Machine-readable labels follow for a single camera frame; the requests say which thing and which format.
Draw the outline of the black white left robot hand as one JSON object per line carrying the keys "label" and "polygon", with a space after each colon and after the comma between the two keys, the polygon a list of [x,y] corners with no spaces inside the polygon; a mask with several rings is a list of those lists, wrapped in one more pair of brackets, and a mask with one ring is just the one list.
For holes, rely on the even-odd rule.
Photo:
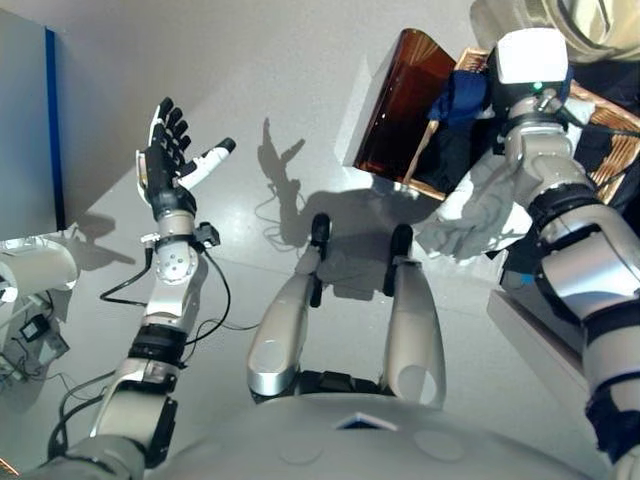
{"label": "black white left robot hand", "polygon": [[204,181],[235,150],[226,137],[195,157],[186,155],[192,143],[183,111],[166,97],[157,105],[144,149],[135,153],[137,190],[158,220],[173,211],[194,216],[197,202],[192,189]]}

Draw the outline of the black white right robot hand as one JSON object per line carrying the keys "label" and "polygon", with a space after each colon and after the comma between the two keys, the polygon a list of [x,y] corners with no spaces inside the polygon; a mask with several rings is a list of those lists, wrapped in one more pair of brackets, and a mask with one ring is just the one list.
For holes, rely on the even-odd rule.
{"label": "black white right robot hand", "polygon": [[506,111],[546,90],[565,96],[571,79],[564,36],[553,28],[527,28],[502,36],[488,59],[493,107]]}

